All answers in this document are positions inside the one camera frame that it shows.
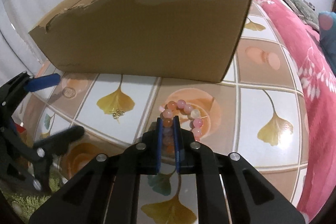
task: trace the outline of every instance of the blue polka dot fabric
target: blue polka dot fabric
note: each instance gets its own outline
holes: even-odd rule
[[[336,13],[320,12],[320,47],[336,75]]]

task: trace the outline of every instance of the pink blanket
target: pink blanket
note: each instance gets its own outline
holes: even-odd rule
[[[310,146],[297,209],[311,221],[336,185],[335,76],[316,45],[320,39],[316,31],[305,25],[281,0],[256,1],[270,17],[298,67],[307,107]]]

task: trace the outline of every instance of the metal screw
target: metal screw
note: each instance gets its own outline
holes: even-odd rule
[[[44,152],[43,148],[41,148],[41,147],[38,148],[38,149],[36,150],[36,152],[37,152],[37,154],[39,155],[40,158],[43,158],[44,155],[45,155],[45,152]]]
[[[240,160],[240,155],[238,153],[231,153],[230,159],[232,160]]]
[[[137,150],[144,150],[146,148],[146,144],[145,143],[138,143],[135,148]]]
[[[200,144],[199,142],[192,142],[192,143],[190,144],[190,147],[191,147],[192,149],[199,149],[199,148],[201,147],[201,144]]]
[[[96,157],[96,160],[97,161],[105,161],[107,159],[107,156],[105,154],[99,154],[97,157]]]
[[[42,186],[41,183],[38,180],[33,180],[33,186],[36,190],[41,191],[42,190]]]

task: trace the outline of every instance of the green ginkgo leaf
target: green ginkgo leaf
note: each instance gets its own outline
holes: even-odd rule
[[[44,117],[44,126],[45,126],[46,129],[49,129],[50,121],[51,121],[51,116],[46,114],[45,117]]]
[[[172,174],[148,175],[148,185],[154,192],[168,196],[171,193],[170,177]]]

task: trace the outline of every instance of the cardboard box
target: cardboard box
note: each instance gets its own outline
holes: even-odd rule
[[[251,0],[64,0],[30,31],[66,72],[220,82]]]

